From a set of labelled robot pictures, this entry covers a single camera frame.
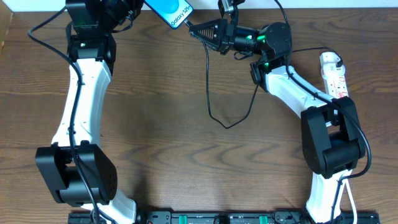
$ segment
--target wooden table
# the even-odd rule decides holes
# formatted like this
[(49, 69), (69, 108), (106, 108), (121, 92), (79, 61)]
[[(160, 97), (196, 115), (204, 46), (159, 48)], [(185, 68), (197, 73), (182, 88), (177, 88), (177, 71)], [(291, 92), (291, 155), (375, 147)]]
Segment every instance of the wooden table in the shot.
[[(344, 58), (350, 96), (373, 149), (371, 170), (351, 181), (358, 210), (398, 219), (398, 9), (288, 9), (294, 48), (327, 45)], [(74, 208), (56, 204), (36, 168), (49, 146), (68, 90), (66, 62), (27, 31), (52, 13), (16, 13), (0, 55), (0, 222), (65, 223)], [(194, 24), (219, 18), (196, 11)], [(241, 10), (239, 25), (262, 27), (279, 10)], [(64, 13), (36, 36), (66, 51)], [(185, 26), (171, 30), (153, 12), (114, 35), (113, 80), (104, 101), (101, 143), (118, 169), (119, 188), (139, 205), (174, 210), (302, 208), (312, 173), (304, 161), (300, 120), (259, 91), (245, 122), (225, 130), (207, 113), (206, 58)], [(320, 51), (296, 53), (292, 65), (323, 89)], [(254, 85), (249, 62), (210, 52), (213, 113), (240, 119)], [(361, 159), (356, 171), (366, 159)], [(350, 210), (347, 196), (343, 208)]]

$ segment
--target phone screen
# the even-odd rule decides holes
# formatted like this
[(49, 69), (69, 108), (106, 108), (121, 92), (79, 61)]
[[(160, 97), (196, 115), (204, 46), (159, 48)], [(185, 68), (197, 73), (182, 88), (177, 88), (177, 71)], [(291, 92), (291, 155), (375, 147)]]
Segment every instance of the phone screen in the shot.
[(193, 12), (186, 0), (145, 0), (145, 3), (173, 29)]

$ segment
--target green connector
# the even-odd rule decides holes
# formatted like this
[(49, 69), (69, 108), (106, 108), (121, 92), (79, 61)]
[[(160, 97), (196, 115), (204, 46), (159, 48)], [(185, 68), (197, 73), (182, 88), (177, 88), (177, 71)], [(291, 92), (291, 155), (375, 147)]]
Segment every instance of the green connector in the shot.
[(265, 38), (266, 38), (265, 35), (261, 35), (261, 36), (257, 37), (257, 40), (264, 40)]
[(259, 217), (259, 219), (260, 219), (260, 224), (268, 224), (267, 216), (261, 216), (261, 217)]
[(187, 216), (186, 215), (180, 215), (178, 220), (179, 220), (179, 224), (187, 224)]

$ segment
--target black cable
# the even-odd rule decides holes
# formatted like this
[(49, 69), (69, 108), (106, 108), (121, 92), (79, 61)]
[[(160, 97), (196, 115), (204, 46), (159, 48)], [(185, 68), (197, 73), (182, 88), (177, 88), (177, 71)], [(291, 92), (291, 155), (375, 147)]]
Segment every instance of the black cable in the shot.
[[(243, 55), (242, 57), (240, 57), (240, 58), (238, 58), (236, 55), (237, 54), (241, 54), (241, 55)], [(239, 52), (235, 52), (235, 54), (234, 54), (234, 58), (235, 58), (235, 60), (244, 60), (244, 59), (246, 59), (246, 58), (249, 58), (249, 57), (253, 57), (253, 52), (245, 52), (245, 51), (239, 51)]]
[(337, 54), (337, 56), (339, 57), (339, 61), (337, 62), (336, 67), (340, 68), (343, 65), (343, 58), (340, 56), (340, 54), (338, 54), (335, 50), (333, 50), (333, 49), (331, 49), (329, 47), (312, 47), (312, 48), (308, 48), (308, 49), (294, 50), (294, 51), (292, 51), (292, 53), (294, 53), (294, 52), (302, 52), (302, 51), (305, 51), (305, 50), (321, 50), (321, 49), (326, 49), (326, 50), (329, 50), (329, 51)]
[(67, 33), (68, 46), (70, 46), (71, 37), (72, 37), (72, 25), (73, 25), (73, 21), (70, 21), (65, 28), (65, 32)]
[(248, 116), (250, 114), (251, 107), (252, 107), (253, 102), (254, 102), (254, 98), (256, 97), (257, 89), (259, 88), (259, 84), (256, 85), (256, 89), (254, 90), (253, 97), (252, 97), (251, 102), (250, 102), (250, 107), (249, 107), (248, 113), (245, 115), (245, 117), (240, 119), (238, 122), (232, 124), (231, 126), (228, 126), (228, 127), (225, 126), (221, 121), (219, 121), (218, 119), (214, 118), (213, 115), (211, 114), (210, 97), (209, 97), (209, 95), (210, 95), (209, 94), (209, 64), (210, 64), (209, 63), (209, 52), (207, 50), (206, 43), (205, 42), (202, 42), (202, 43), (203, 43), (203, 46), (205, 47), (206, 59), (207, 59), (207, 62), (206, 62), (206, 96), (207, 96), (207, 108), (208, 108), (208, 111), (209, 111), (209, 116), (213, 120), (217, 121), (220, 125), (222, 125), (222, 127), (224, 127), (225, 129), (229, 129), (229, 128), (232, 128), (233, 126), (239, 124), (240, 122), (244, 121), (246, 118), (248, 118)]
[(126, 31), (126, 30), (129, 30), (129, 29), (132, 28), (132, 19), (131, 19), (129, 16), (127, 16), (126, 19), (130, 20), (130, 24), (129, 24), (128, 26), (126, 26), (125, 28), (123, 28), (122, 30), (112, 30), (112, 33), (113, 33), (113, 34), (117, 34), (117, 33), (120, 33), (120, 32)]
[[(94, 219), (93, 219), (94, 213), (95, 213), (94, 210), (92, 210), (92, 211), (90, 212), (90, 220), (91, 220), (91, 222), (94, 222)], [(116, 224), (116, 221), (115, 221), (113, 218), (109, 217), (107, 214), (105, 214), (103, 211), (100, 210), (100, 211), (99, 211), (99, 214), (100, 214), (104, 219), (110, 221), (111, 224)]]
[[(286, 14), (285, 14), (285, 11), (283, 10), (283, 7), (279, 4), (278, 0), (275, 0), (275, 2), (279, 5), (280, 10), (282, 11), (282, 13), (283, 13), (283, 15), (284, 15), (284, 18), (285, 18), (285, 20), (287, 21), (287, 16), (286, 16)], [(370, 169), (370, 166), (371, 166), (371, 164), (372, 164), (371, 147), (370, 147), (370, 145), (369, 145), (368, 139), (366, 138), (366, 136), (365, 136), (365, 134), (363, 133), (362, 129), (359, 127), (359, 124), (357, 124), (356, 121), (355, 121), (345, 110), (341, 109), (341, 108), (340, 108), (339, 106), (337, 106), (335, 103), (330, 102), (330, 101), (328, 101), (328, 100), (326, 100), (326, 99), (320, 97), (320, 96), (318, 95), (318, 93), (312, 92), (312, 91), (309, 90), (306, 86), (304, 86), (302, 83), (300, 83), (298, 80), (296, 80), (296, 78), (294, 78), (293, 74), (291, 74), (290, 71), (289, 71), (289, 65), (290, 65), (290, 61), (291, 61), (291, 59), (292, 59), (292, 52), (293, 52), (292, 50), (293, 50), (293, 46), (290, 48), (290, 54), (289, 54), (289, 56), (288, 56), (288, 58), (287, 58), (287, 63), (286, 63), (286, 65), (285, 65), (285, 66), (286, 66), (286, 72), (287, 72), (287, 74), (289, 75), (289, 77), (290, 77), (298, 86), (300, 86), (301, 88), (303, 88), (303, 89), (304, 89), (305, 91), (307, 91), (309, 94), (311, 94), (311, 95), (314, 96), (315, 98), (317, 98), (317, 99), (323, 101), (323, 102), (326, 103), (327, 105), (331, 106), (334, 110), (337, 110), (337, 112), (339, 112), (339, 113), (342, 114), (345, 118), (347, 118), (348, 121), (351, 122), (351, 124), (353, 124), (353, 126), (355, 127), (355, 129), (357, 129), (359, 135), (363, 138), (364, 143), (365, 143), (365, 147), (366, 147), (366, 153), (368, 154), (368, 161), (367, 161), (367, 163), (366, 163), (365, 168), (364, 168), (361, 172), (359, 172), (359, 173), (357, 173), (357, 174), (351, 174), (351, 175), (348, 175), (348, 176), (340, 177), (340, 179), (339, 179), (339, 181), (338, 181), (338, 186), (337, 186), (336, 194), (335, 194), (335, 199), (334, 199), (334, 201), (333, 201), (333, 205), (331, 206), (330, 223), (333, 224), (334, 213), (335, 213), (335, 208), (336, 208), (336, 204), (337, 204), (338, 194), (339, 194), (339, 192), (340, 192), (340, 187), (341, 187), (341, 185), (343, 184), (343, 180), (345, 180), (345, 179), (352, 179), (352, 178), (356, 178), (356, 177), (361, 177), (362, 175), (364, 175), (364, 174)]]
[(191, 23), (191, 21), (189, 21), (188, 19), (184, 20), (185, 25), (187, 25), (187, 27), (191, 27), (193, 26), (193, 24)]
[(213, 224), (216, 224), (217, 219), (219, 219), (222, 216), (228, 216), (226, 213), (219, 213), (218, 215), (216, 215), (216, 217), (214, 217), (213, 219)]
[(52, 50), (53, 52), (55, 52), (56, 54), (58, 54), (59, 56), (61, 56), (63, 59), (65, 59), (65, 60), (69, 63), (69, 65), (74, 69), (74, 71), (76, 72), (76, 75), (77, 75), (77, 77), (78, 77), (78, 80), (77, 80), (76, 97), (75, 97), (75, 101), (73, 102), (72, 114), (71, 114), (71, 116), (70, 116), (70, 124), (69, 124), (69, 128), (68, 128), (70, 149), (71, 149), (71, 152), (72, 152), (73, 160), (75, 161), (75, 164), (76, 164), (76, 167), (77, 167), (77, 171), (78, 171), (78, 173), (79, 173), (79, 175), (80, 175), (80, 178), (81, 178), (81, 180), (83, 181), (83, 183), (84, 183), (84, 185), (85, 185), (85, 187), (86, 187), (86, 189), (87, 189), (87, 191), (88, 191), (88, 194), (89, 194), (89, 196), (90, 196), (91, 202), (92, 202), (92, 204), (93, 204), (93, 206), (94, 206), (94, 210), (96, 211), (96, 218), (95, 218), (96, 223), (99, 223), (99, 221), (100, 221), (100, 213), (98, 212), (98, 206), (97, 206), (97, 204), (96, 204), (96, 202), (95, 202), (95, 198), (94, 198), (93, 192), (92, 192), (90, 186), (88, 185), (88, 182), (87, 182), (87, 179), (86, 179), (86, 177), (85, 177), (85, 175), (84, 175), (84, 173), (83, 173), (83, 170), (81, 169), (80, 162), (79, 162), (79, 159), (78, 159), (78, 155), (77, 155), (77, 152), (76, 152), (76, 149), (75, 149), (74, 139), (73, 139), (73, 135), (74, 135), (74, 133), (75, 133), (74, 130), (73, 130), (73, 125), (74, 125), (74, 123), (75, 123), (76, 109), (77, 109), (77, 105), (78, 105), (78, 101), (79, 101), (79, 97), (80, 97), (81, 86), (82, 86), (82, 83), (83, 83), (83, 82), (82, 82), (82, 78), (81, 78), (80, 71), (79, 71), (79, 69), (77, 69), (76, 65), (75, 65), (65, 54), (61, 53), (59, 50), (55, 49), (54, 47), (50, 46), (49, 44), (46, 44), (45, 42), (42, 42), (42, 41), (39, 40), (39, 39), (36, 39), (36, 38), (33, 36), (33, 34), (32, 34), (33, 32), (37, 31), (37, 30), (40, 29), (41, 27), (45, 26), (46, 24), (48, 24), (49, 22), (51, 22), (52, 20), (54, 20), (54, 19), (55, 19), (56, 17), (58, 17), (60, 14), (62, 14), (62, 13), (66, 10), (66, 8), (67, 8), (67, 7), (65, 6), (65, 7), (62, 8), (59, 12), (57, 12), (56, 14), (54, 14), (52, 17), (50, 17), (49, 19), (47, 19), (47, 20), (44, 21), (43, 23), (39, 24), (39, 25), (36, 26), (36, 27), (33, 27), (30, 31), (28, 31), (28, 34), (27, 34), (27, 35), (28, 35), (33, 41), (35, 41), (36, 43), (38, 43), (38, 44), (40, 44), (40, 45), (43, 45), (44, 47), (46, 47), (46, 48)]

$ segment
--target white cable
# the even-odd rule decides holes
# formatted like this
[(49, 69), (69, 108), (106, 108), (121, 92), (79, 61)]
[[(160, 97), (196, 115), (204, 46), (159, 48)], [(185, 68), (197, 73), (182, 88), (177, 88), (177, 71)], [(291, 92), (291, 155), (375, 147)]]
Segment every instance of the white cable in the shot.
[(347, 187), (347, 193), (348, 193), (348, 197), (349, 197), (349, 202), (351, 203), (351, 208), (353, 209), (353, 215), (354, 215), (354, 221), (353, 224), (356, 224), (358, 216), (356, 214), (356, 207), (355, 207), (355, 203), (354, 203), (354, 197), (353, 194), (351, 193), (351, 188), (349, 187), (349, 183), (348, 183), (348, 179), (344, 180), (346, 182), (346, 187)]

